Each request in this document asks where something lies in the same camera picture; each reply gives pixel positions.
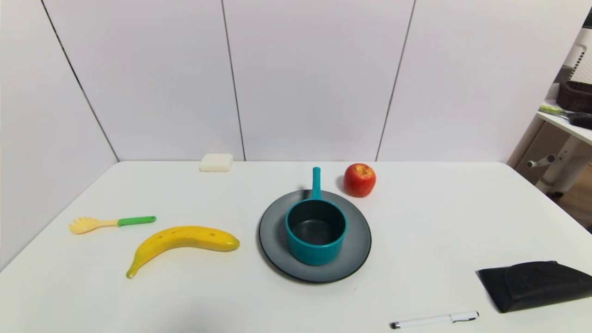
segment plate rim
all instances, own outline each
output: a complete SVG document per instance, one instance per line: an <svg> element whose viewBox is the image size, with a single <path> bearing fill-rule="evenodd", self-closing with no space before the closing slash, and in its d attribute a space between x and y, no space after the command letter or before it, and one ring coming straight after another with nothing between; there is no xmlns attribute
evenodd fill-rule
<svg viewBox="0 0 592 333"><path fill-rule="evenodd" d="M330 194L334 194L342 199L344 199L345 201L347 201L349 204L351 204L359 213L360 215L362 215L364 222L366 223L366 225L368 226L368 231L370 234L370 244L368 246L368 253L366 253L366 257L364 258L364 260L360 263L360 265L358 267L356 267L355 270L353 270L351 273L349 273L346 276L343 276L341 278L337 278L334 280L326 280L326 281L315 281L315 280L307 280L305 278L301 278L301 277L297 277L293 274L290 274L286 271L284 271L282 268L280 268L278 265L275 264L275 262L273 260L271 260L271 258L269 257L269 255L267 254L267 252L265 251L265 247L263 246L263 242L261 241L261 224L263 221L263 217L265 216L265 213L267 213L267 211L269 210L269 208L271 208L271 206L276 203L276 201L280 200L281 198L285 197L285 196L289 196L292 193L297 193L297 192L303 192L303 191L311 191L311 190L296 190L296 191L292 191L289 193L284 194L283 196L280 196L279 198L275 199L271 204L269 204L269 206L265 209L265 212L263 213L263 215L261 216L261 218L259 219L259 227L257 228L257 237L259 239L259 246L261 247L261 251L263 252L263 254L265 255L265 258L277 269L279 270L282 274L285 274L295 280L298 281L303 281L303 282L308 282L308 283L314 283L314 284L323 284L323 283L332 283L332 282L337 282L340 280L343 280L345 278L348 278L350 276L352 276L354 273L356 273L360 268L362 268L362 266L364 266L364 264L366 263L366 260L368 260L368 257L370 256L370 251L372 250L372 230L370 229L370 224L368 224L368 220L366 220L366 216L364 216L364 214L356 207L356 205L354 205L351 201L349 201L348 199L340 196L339 194L333 193L333 192L329 192L329 191L322 191L322 192L327 192Z"/></svg>

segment panel seam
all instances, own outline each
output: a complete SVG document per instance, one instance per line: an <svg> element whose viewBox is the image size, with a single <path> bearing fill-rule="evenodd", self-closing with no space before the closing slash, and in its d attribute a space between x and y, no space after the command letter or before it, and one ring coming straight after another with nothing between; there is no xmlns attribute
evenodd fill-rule
<svg viewBox="0 0 592 333"><path fill-rule="evenodd" d="M392 84L391 99L388 101L387 115L384 118L384 125L382 127L382 133L380 134L380 141L378 142L378 150L376 151L375 162L378 162L378 155L380 154L380 147L382 146L382 140L384 138L384 131L387 128L388 115L391 112L392 98L395 94L395 87L397 86L397 79L399 78L399 72L401 70L401 64L403 63L403 55L405 54L405 47L407 45L407 37L409 37L409 29L411 29L411 21L413 19L413 12L415 11L415 3L417 0L413 0L413 6L411 7L411 15L409 16L409 24L407 25L407 32L405 33L405 40L403 41L403 48L401 49L401 57L399 58L399 64L397 66L397 74L395 74L395 82Z"/></svg>
<svg viewBox="0 0 592 333"><path fill-rule="evenodd" d="M226 32L226 45L228 47L228 59L230 61L230 74L232 75L232 87L234 89L234 102L236 103L236 115L239 119L240 144L243 147L243 159L247 161L247 154L244 151L243 127L240 123L239 98L236 94L236 82L234 81L234 67L232 66L232 55L230 53L230 39L228 37L228 26L226 24L226 11L224 10L224 0L220 0L222 4L222 17L224 18L224 31Z"/></svg>
<svg viewBox="0 0 592 333"><path fill-rule="evenodd" d="M96 123L99 125L99 128L101 129L101 132L103 133L103 136L105 137L105 140L109 144L109 148L111 148L111 152L115 156L115 159L117 160L117 162L121 162L119 160L119 157L115 153L115 149L113 149L113 145L109 141L109 138L107 137L107 134L105 133L105 130L103 129L103 126L101 125L101 122L99 121L99 118L96 116L96 112L92 108L91 102L88 100L88 96L86 96L86 92L84 91L84 88L82 88L82 84L80 83L80 80L78 79L78 76L77 76L76 72L74 71L74 67L72 66L72 63L70 62L70 58L68 58L68 54L66 53L66 49L64 49L64 45L62 44L62 41L60 40L60 36L58 36L58 34L57 34L56 27L53 25L52 18L49 16L49 12L47 11L47 7L45 6L44 0L40 0L40 1L41 1L41 4L43 5L43 9L45 10L45 14L47 15L47 19L49 20L49 24L52 25L53 33L56 35L57 42L60 43L60 47L62 48L62 52L64 53L64 57L66 57L66 61L68 62L68 65L70 66L70 70L72 70L72 73L74 74L74 78L76 79L76 82L78 83L78 87L80 87L80 90L82 91L82 95L84 96L84 99L86 100L88 107L91 109L92 115L95 117Z"/></svg>

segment pasta server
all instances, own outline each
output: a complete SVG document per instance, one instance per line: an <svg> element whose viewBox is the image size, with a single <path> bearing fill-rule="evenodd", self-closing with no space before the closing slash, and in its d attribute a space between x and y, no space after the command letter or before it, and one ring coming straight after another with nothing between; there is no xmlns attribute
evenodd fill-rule
<svg viewBox="0 0 592 333"><path fill-rule="evenodd" d="M93 219L92 217L79 217L78 220L72 220L72 223L68 224L68 229L72 233L80 234L101 228L104 226L129 226L139 225L142 223L152 223L156 221L156 216L143 216L143 217L131 217L129 219L118 219L101 221Z"/></svg>

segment black brush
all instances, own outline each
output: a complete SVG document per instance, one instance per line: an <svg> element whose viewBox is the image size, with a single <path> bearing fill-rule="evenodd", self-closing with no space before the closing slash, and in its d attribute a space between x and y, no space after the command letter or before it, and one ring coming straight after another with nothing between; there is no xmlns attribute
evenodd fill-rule
<svg viewBox="0 0 592 333"><path fill-rule="evenodd" d="M539 111L567 119L571 125L592 130L592 114L566 111L549 105L541 105Z"/></svg>

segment yellow banana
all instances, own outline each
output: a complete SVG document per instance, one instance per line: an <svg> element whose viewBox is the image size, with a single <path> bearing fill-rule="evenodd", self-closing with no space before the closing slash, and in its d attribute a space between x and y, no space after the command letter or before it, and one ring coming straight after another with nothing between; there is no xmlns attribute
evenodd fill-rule
<svg viewBox="0 0 592 333"><path fill-rule="evenodd" d="M215 251L232 251L238 249L239 245L239 240L233 235L218 229L203 226L176 226L165 229L148 237L138 246L126 276L134 277L145 263L170 249L191 246Z"/></svg>

